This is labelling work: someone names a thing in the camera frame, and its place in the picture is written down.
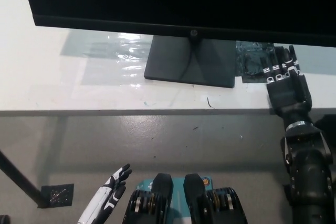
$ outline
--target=monitor stand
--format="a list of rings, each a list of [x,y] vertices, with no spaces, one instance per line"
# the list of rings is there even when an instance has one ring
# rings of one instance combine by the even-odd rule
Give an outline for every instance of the monitor stand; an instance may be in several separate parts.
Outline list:
[[[233,88],[235,60],[235,41],[154,36],[144,77]]]

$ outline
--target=robotic arm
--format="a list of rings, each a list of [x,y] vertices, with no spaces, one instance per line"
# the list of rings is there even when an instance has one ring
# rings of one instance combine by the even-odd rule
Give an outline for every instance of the robotic arm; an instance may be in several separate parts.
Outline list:
[[[286,129],[281,140],[283,160],[290,184],[286,196],[292,206],[293,223],[335,223],[334,198],[329,165],[332,155],[323,132],[312,124],[311,95],[293,46],[276,47],[261,63],[274,112]]]
[[[79,218],[78,224],[105,223],[126,190],[124,180],[132,172],[129,168],[129,164],[121,167],[98,189]]]

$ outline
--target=concrete floor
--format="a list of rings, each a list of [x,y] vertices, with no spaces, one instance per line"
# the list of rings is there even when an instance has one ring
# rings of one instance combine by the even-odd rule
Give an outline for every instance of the concrete floor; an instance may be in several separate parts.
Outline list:
[[[216,188],[236,189],[249,223],[291,223],[276,116],[0,118],[0,131],[0,149],[35,185],[75,184],[72,207],[37,209],[0,172],[0,214],[13,223],[77,223],[99,186],[126,163],[133,173],[107,223],[122,223],[137,184],[158,172],[210,174]]]

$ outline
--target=black monitor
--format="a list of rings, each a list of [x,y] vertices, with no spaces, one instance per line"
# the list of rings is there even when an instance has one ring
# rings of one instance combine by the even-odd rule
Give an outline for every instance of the black monitor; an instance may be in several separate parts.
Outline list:
[[[35,24],[153,34],[145,77],[233,87],[236,40],[336,46],[331,0],[29,0]]]

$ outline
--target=desk surface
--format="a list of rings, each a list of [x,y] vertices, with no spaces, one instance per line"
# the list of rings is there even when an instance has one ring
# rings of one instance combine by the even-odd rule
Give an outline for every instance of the desk surface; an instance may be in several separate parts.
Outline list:
[[[233,89],[145,80],[152,36],[36,27],[28,0],[0,6],[0,115],[269,113],[265,85],[241,77]],[[336,48],[295,50],[313,110],[336,113]]]

